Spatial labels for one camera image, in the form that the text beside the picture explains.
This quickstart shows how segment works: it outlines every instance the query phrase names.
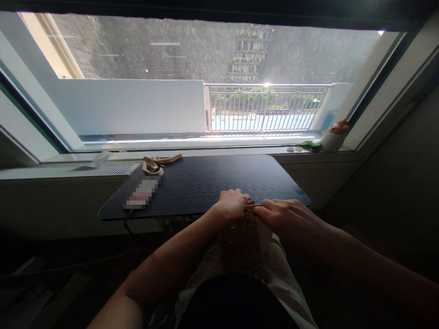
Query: hand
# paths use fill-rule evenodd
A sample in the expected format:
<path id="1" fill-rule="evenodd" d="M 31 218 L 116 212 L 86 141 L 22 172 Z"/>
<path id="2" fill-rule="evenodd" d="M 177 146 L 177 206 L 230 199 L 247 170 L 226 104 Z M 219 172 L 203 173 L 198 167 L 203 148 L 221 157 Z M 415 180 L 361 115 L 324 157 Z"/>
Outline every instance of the hand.
<path id="1" fill-rule="evenodd" d="M 339 231 L 298 200 L 265 199 L 253 211 L 280 238 L 308 250 L 322 248 L 326 242 L 330 244 Z"/>
<path id="2" fill-rule="evenodd" d="M 244 207 L 250 200 L 248 194 L 242 194 L 240 189 L 221 191 L 219 196 L 211 209 L 225 220 L 226 226 L 242 217 Z"/>

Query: window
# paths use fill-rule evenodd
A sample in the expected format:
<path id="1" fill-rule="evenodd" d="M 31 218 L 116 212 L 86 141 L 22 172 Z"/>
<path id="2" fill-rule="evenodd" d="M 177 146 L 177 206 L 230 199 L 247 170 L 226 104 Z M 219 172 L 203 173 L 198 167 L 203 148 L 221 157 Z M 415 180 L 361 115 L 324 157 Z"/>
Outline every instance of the window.
<path id="1" fill-rule="evenodd" d="M 351 114 L 403 37 L 5 12 L 0 31 L 3 73 L 70 152 L 319 139 Z"/>

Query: dark wooden tabletop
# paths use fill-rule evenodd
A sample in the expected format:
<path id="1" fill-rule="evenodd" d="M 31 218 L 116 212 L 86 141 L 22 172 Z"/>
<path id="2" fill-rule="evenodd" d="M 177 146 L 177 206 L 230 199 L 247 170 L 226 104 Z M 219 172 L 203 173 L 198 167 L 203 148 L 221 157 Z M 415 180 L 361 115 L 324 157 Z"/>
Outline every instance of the dark wooden tabletop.
<path id="1" fill-rule="evenodd" d="M 256 203 L 263 199 L 311 201 L 282 166 L 269 155 L 185 157 L 166 164 L 158 188 L 145 209 L 134 210 L 131 218 L 156 218 L 205 213 L 223 190 L 240 188 Z M 145 176 L 139 167 L 99 210 L 104 221 L 122 220 L 129 210 L 123 204 Z"/>

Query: metal railing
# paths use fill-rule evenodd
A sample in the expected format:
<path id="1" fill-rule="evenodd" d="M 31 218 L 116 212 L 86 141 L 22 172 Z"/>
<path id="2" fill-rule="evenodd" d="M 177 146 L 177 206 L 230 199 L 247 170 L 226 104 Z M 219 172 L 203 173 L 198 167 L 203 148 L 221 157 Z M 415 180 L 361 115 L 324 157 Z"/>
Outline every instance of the metal railing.
<path id="1" fill-rule="evenodd" d="M 309 130 L 327 85 L 205 84 L 210 131 Z"/>

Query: small white object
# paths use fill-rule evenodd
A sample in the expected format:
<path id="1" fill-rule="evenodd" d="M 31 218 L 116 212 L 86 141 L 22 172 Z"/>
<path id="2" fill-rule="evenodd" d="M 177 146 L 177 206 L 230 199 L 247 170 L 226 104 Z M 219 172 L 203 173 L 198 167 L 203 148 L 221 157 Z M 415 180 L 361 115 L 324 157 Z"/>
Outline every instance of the small white object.
<path id="1" fill-rule="evenodd" d="M 346 134 L 328 132 L 320 140 L 321 149 L 326 152 L 337 152 L 346 138 Z"/>
<path id="2" fill-rule="evenodd" d="M 322 136 L 326 135 L 330 130 L 331 130 L 331 127 L 329 127 L 328 129 L 323 130 L 321 135 Z"/>
<path id="3" fill-rule="evenodd" d="M 113 156 L 113 153 L 108 151 L 100 152 L 91 163 L 84 165 L 84 167 L 88 168 L 99 168 L 100 166 L 107 163 L 108 159 Z"/>

